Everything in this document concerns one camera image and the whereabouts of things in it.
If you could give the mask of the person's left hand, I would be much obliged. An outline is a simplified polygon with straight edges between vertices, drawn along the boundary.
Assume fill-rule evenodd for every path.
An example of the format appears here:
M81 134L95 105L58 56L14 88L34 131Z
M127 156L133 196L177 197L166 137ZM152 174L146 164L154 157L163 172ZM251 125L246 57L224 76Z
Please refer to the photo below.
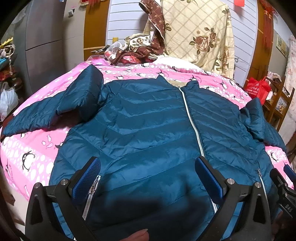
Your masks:
M149 241L148 229L139 230L120 241Z

